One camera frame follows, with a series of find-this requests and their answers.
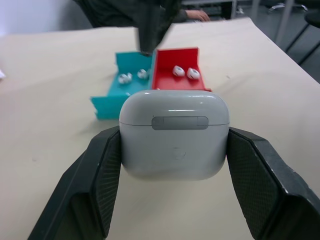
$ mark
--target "person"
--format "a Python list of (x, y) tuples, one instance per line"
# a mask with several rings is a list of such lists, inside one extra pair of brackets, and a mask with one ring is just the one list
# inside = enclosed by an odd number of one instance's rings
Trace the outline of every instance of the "person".
[[(88, 0), (93, 17), (103, 27), (135, 27), (136, 8), (139, 0)], [(181, 9), (174, 18), (174, 23), (187, 20), (210, 21), (209, 16), (202, 10)]]

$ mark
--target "red tray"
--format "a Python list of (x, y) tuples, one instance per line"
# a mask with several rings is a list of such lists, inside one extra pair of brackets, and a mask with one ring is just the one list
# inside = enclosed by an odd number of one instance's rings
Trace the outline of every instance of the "red tray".
[[(158, 90), (205, 90), (202, 75), (198, 80), (187, 77), (188, 68), (196, 69), (200, 74), (198, 66), (199, 48), (182, 48), (157, 50), (153, 72), (152, 89)], [(179, 66), (185, 71), (184, 77), (174, 76), (174, 66)]]

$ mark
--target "earbud charging case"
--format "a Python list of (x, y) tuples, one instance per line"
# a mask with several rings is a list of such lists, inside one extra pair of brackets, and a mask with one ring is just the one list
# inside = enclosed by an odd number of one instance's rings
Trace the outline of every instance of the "earbud charging case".
[(224, 164), (229, 111), (209, 91), (146, 90), (125, 101), (119, 128), (122, 164), (131, 175), (201, 180)]

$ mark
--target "dark jacket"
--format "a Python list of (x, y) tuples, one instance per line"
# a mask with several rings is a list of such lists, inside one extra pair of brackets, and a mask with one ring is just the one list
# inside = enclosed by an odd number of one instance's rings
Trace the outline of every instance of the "dark jacket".
[[(103, 27), (136, 27), (137, 0), (88, 0), (95, 22)], [(174, 23), (187, 20), (187, 13), (181, 9)]]

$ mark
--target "teal plastic holder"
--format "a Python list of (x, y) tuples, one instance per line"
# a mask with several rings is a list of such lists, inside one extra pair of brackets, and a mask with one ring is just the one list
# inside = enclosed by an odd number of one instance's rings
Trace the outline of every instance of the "teal plastic holder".
[[(143, 56), (139, 52), (118, 52), (115, 54), (118, 72), (106, 96), (93, 96), (91, 102), (96, 109), (96, 118), (99, 120), (118, 119), (122, 105), (128, 97), (136, 92), (148, 90), (152, 87), (156, 54)], [(148, 79), (140, 79), (137, 73), (140, 69), (149, 70)], [(120, 84), (118, 77), (121, 74), (132, 74), (132, 82)]]

